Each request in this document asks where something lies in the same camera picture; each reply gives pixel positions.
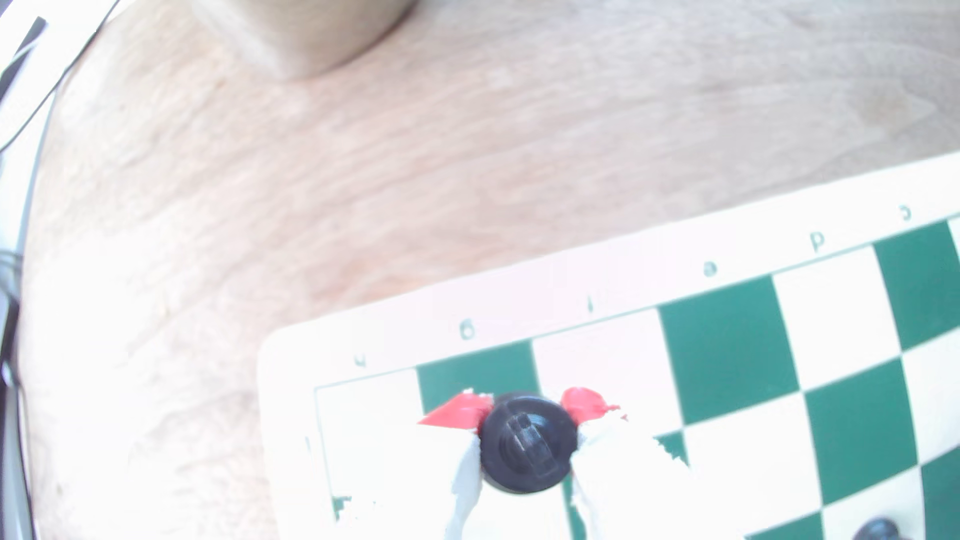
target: black chess piece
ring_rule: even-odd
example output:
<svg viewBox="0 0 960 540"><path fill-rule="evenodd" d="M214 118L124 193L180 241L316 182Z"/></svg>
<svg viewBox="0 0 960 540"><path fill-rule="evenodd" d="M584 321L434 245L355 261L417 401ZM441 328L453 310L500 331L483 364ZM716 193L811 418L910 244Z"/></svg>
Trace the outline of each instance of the black chess piece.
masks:
<svg viewBox="0 0 960 540"><path fill-rule="evenodd" d="M876 518L867 522L853 537L853 540L903 540L897 524L887 518Z"/></svg>
<svg viewBox="0 0 960 540"><path fill-rule="evenodd" d="M484 478L509 493L553 487L570 472L577 427L563 407L540 396L505 394L480 427Z"/></svg>

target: black cable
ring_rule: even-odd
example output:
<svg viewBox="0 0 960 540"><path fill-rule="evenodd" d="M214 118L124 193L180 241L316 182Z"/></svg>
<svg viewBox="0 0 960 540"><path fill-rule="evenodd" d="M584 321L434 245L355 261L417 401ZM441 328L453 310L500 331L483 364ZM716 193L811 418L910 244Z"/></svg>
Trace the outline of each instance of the black cable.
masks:
<svg viewBox="0 0 960 540"><path fill-rule="evenodd" d="M105 24L107 24L107 19L109 19L110 14L113 13L113 10L117 7L117 4L119 4L119 3L120 3L120 0L114 0L114 1L113 1L113 4L110 5L110 9L107 10L107 14L104 15L104 19L101 20L101 21L100 21L100 24L97 25L97 29L93 31L93 34L90 36L90 39L88 39L88 40L86 41L86 43L84 43L84 46L80 49L80 52L77 53L77 56L74 57L73 61L71 61L71 62L63 69L63 73L60 74L60 77L57 79L57 82L54 83L54 85L53 85L52 88L50 88L50 91L47 92L47 95L43 96L43 99L40 101L40 104L37 105L37 106L36 106L36 109L34 109L34 111L30 113L30 116L27 117L27 121L24 122L23 125L21 125L21 126L16 130L16 133L13 134L13 136L11 137L10 140L8 140L7 142L5 142L5 143L3 144L3 146L0 146L0 154L3 154L4 152L7 151L8 148L10 148L10 145L12 145L13 142L16 141L16 138L19 137L20 134L23 133L23 130L27 129L27 126L29 126L29 125L30 125L30 122L34 119L34 116L36 116L36 114L37 114L38 112L40 112L40 109L43 108L43 104L45 104L45 103L47 102L47 100L50 99L50 96L52 96L53 93L57 91L57 88L60 87L60 83L62 83L62 82L63 82L63 79L66 78L66 74L67 74L71 69L73 69L73 66L76 65L78 61L80 61L80 57L82 57L82 56L84 55L84 52L86 52L86 49L88 49L88 48L90 47L90 43L93 42L93 39L96 38L96 36L97 36L98 34L100 34L100 30L104 28L104 25L105 25Z"/></svg>

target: green chessboard square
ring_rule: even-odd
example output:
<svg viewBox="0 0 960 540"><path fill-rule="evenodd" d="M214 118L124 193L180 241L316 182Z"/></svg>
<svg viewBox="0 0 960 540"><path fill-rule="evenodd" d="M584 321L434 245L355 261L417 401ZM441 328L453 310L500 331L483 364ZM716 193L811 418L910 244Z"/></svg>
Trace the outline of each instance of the green chessboard square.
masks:
<svg viewBox="0 0 960 540"><path fill-rule="evenodd" d="M960 259L946 222L874 249L904 350L960 325Z"/></svg>
<svg viewBox="0 0 960 540"><path fill-rule="evenodd" d="M899 359L806 394L824 504L917 464Z"/></svg>
<svg viewBox="0 0 960 540"><path fill-rule="evenodd" d="M683 431L674 431L656 438L660 444L670 452L670 455L679 457L689 466L690 462L686 459L686 444L684 444Z"/></svg>
<svg viewBox="0 0 960 540"><path fill-rule="evenodd" d="M797 521L764 530L747 537L749 540L823 540L824 524L820 512Z"/></svg>
<svg viewBox="0 0 960 540"><path fill-rule="evenodd" d="M587 526L584 524L580 512L573 505L573 477L567 475L564 479L564 501L566 501L566 518L570 523L570 538L572 540L587 540Z"/></svg>
<svg viewBox="0 0 960 540"><path fill-rule="evenodd" d="M921 468L926 540L960 538L960 448Z"/></svg>
<svg viewBox="0 0 960 540"><path fill-rule="evenodd" d="M796 391L770 277L660 307L687 424Z"/></svg>
<svg viewBox="0 0 960 540"><path fill-rule="evenodd" d="M425 412L467 388L478 394L540 393L530 341L419 365L417 379Z"/></svg>

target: wood grain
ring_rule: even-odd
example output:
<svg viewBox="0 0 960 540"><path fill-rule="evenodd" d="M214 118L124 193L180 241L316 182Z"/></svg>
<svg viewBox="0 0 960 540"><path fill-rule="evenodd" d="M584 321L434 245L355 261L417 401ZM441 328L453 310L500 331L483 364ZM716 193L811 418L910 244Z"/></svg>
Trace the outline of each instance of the wood grain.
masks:
<svg viewBox="0 0 960 540"><path fill-rule="evenodd" d="M275 537L270 331L956 150L958 28L950 0L423 0L278 84L141 0L61 93L36 185L44 538Z"/></svg>

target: white square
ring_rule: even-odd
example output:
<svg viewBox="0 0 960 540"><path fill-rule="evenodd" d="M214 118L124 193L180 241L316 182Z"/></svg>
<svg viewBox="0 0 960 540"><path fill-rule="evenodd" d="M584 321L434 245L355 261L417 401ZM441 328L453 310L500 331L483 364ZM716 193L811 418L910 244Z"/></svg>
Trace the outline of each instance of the white square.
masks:
<svg viewBox="0 0 960 540"><path fill-rule="evenodd" d="M512 495L484 483L480 501L464 525L464 540L568 540L570 525L566 514L564 488L527 495Z"/></svg>
<svg viewBox="0 0 960 540"><path fill-rule="evenodd" d="M900 535L924 540L924 486L920 467L830 504L823 511L824 540L850 540L868 521L889 518Z"/></svg>
<svg viewBox="0 0 960 540"><path fill-rule="evenodd" d="M548 335L533 342L540 390L558 401L571 386L599 392L651 434L683 426L660 313L639 313Z"/></svg>
<svg viewBox="0 0 960 540"><path fill-rule="evenodd" d="M917 458L921 463L960 445L960 329L903 354Z"/></svg>
<svg viewBox="0 0 960 540"><path fill-rule="evenodd" d="M957 255L960 256L960 217L947 221L950 228L950 234L953 234L953 244L956 246Z"/></svg>
<svg viewBox="0 0 960 540"><path fill-rule="evenodd" d="M413 369L322 388L315 397L333 496L349 496L365 480L387 433L423 417Z"/></svg>
<svg viewBox="0 0 960 540"><path fill-rule="evenodd" d="M820 481L800 393L684 430L690 469L727 495L741 530L760 531L820 508Z"/></svg>
<svg viewBox="0 0 960 540"><path fill-rule="evenodd" d="M807 390L900 354L900 338L873 247L774 276L780 310Z"/></svg>

